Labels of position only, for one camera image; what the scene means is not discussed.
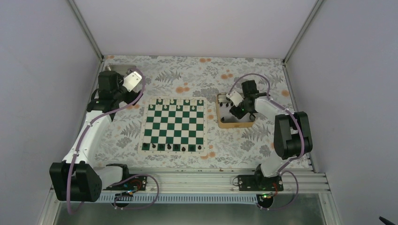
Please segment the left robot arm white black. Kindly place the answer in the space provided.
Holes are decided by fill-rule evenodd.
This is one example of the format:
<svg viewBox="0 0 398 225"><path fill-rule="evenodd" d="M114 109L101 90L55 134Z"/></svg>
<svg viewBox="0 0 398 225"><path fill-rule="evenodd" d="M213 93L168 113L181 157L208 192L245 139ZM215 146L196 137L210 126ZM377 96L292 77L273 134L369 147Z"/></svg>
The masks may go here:
<svg viewBox="0 0 398 225"><path fill-rule="evenodd" d="M49 174L60 201L95 202L101 191L111 185L124 190L130 185L127 165L108 164L95 170L93 161L106 129L114 120L120 103L134 105L143 92L135 91L145 84L138 69L130 68L125 75L110 70L99 73L98 88L86 108L84 125L61 162L52 163Z"/></svg>

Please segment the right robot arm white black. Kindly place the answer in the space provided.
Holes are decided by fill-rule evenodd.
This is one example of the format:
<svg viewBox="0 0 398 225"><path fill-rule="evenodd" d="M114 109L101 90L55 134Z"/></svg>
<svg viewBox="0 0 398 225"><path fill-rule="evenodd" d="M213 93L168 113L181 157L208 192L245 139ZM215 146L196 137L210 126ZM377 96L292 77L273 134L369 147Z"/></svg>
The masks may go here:
<svg viewBox="0 0 398 225"><path fill-rule="evenodd" d="M231 89L226 98L232 102L230 113L238 119L247 114L262 114L274 122L274 152L257 166L251 180L260 191L276 182L287 165L313 149L309 118L306 112L291 112L271 98L269 91L261 93L254 80L241 84L242 93Z"/></svg>

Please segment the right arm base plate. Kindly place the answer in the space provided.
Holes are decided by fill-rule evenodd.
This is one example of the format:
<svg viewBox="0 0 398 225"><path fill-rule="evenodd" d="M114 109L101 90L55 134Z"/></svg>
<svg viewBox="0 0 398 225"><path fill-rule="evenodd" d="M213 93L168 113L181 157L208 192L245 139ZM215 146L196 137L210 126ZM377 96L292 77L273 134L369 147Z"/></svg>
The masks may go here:
<svg viewBox="0 0 398 225"><path fill-rule="evenodd" d="M281 176L271 178L256 177L255 175L238 175L232 180L233 185L239 188L239 191L283 191L283 181Z"/></svg>

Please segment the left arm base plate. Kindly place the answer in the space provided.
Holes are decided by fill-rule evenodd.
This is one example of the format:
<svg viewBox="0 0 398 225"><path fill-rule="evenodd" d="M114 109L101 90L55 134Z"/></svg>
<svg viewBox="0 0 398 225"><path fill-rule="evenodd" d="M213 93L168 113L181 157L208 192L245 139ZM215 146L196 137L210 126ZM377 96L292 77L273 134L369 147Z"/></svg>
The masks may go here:
<svg viewBox="0 0 398 225"><path fill-rule="evenodd" d="M147 176L134 174L131 175L127 181L122 180L121 184L111 185L105 190L116 190L116 191L145 191Z"/></svg>

